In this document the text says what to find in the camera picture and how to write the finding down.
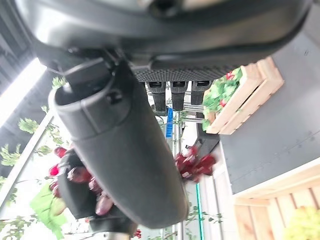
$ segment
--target black cylindrical part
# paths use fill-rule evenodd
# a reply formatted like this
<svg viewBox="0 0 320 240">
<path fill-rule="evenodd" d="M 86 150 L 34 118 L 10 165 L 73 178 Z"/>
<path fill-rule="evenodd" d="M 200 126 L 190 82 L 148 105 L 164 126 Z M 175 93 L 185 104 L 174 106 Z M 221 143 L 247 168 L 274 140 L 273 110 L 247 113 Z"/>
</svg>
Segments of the black cylindrical part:
<svg viewBox="0 0 320 240">
<path fill-rule="evenodd" d="M 65 91 L 53 92 L 52 105 L 121 211 L 148 228 L 184 220 L 188 201 L 173 155 L 128 65 L 120 63 L 105 88 L 85 99 L 70 103 Z"/>
</svg>

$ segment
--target gray wall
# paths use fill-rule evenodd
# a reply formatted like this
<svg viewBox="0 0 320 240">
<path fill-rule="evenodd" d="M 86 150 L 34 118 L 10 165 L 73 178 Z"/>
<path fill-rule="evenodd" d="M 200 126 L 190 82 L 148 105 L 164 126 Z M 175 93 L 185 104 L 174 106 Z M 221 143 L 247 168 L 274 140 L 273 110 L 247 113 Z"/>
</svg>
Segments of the gray wall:
<svg viewBox="0 0 320 240">
<path fill-rule="evenodd" d="M 284 86 L 234 134 L 221 136 L 232 191 L 247 188 L 320 156 L 320 7 L 273 56 Z"/>
</svg>

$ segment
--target ceiling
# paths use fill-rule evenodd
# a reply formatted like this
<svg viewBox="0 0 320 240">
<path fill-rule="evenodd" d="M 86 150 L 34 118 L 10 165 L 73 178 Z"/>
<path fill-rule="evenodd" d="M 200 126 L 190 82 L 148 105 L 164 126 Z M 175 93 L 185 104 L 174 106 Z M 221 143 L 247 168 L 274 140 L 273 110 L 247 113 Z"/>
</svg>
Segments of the ceiling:
<svg viewBox="0 0 320 240">
<path fill-rule="evenodd" d="M 19 20 L 10 0 L 0 1 L 0 95 L 15 80 L 24 67 L 35 57 L 28 34 Z M 31 134 L 18 128 L 20 118 L 41 122 L 45 113 L 41 106 L 47 104 L 53 75 L 45 73 L 37 85 L 28 93 L 22 103 L 0 128 L 0 147 L 9 144 L 14 151 L 17 144 L 24 149 Z M 9 167 L 0 165 L 0 175 L 7 176 Z"/>
</svg>

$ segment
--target bright light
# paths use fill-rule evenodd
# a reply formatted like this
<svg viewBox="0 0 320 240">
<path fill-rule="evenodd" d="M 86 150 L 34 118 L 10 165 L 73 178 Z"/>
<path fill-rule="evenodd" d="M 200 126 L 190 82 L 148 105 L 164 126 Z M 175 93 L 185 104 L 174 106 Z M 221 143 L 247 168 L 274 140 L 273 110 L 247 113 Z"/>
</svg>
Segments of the bright light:
<svg viewBox="0 0 320 240">
<path fill-rule="evenodd" d="M 38 58 L 35 58 L 0 96 L 0 127 L 7 121 L 46 69 L 47 67 L 42 65 Z"/>
</svg>

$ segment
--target wooden crate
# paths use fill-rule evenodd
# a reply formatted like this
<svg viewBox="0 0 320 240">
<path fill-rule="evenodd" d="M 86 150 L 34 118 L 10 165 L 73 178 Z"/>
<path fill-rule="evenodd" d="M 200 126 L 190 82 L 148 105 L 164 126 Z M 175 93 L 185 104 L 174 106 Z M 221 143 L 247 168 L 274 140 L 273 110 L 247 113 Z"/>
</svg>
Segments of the wooden crate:
<svg viewBox="0 0 320 240">
<path fill-rule="evenodd" d="M 300 207 L 320 207 L 320 158 L 233 195 L 241 240 L 283 240 Z"/>
<path fill-rule="evenodd" d="M 207 133 L 232 134 L 284 84 L 271 57 L 241 66 L 241 71 L 238 89 L 221 113 L 213 118 Z"/>
</svg>

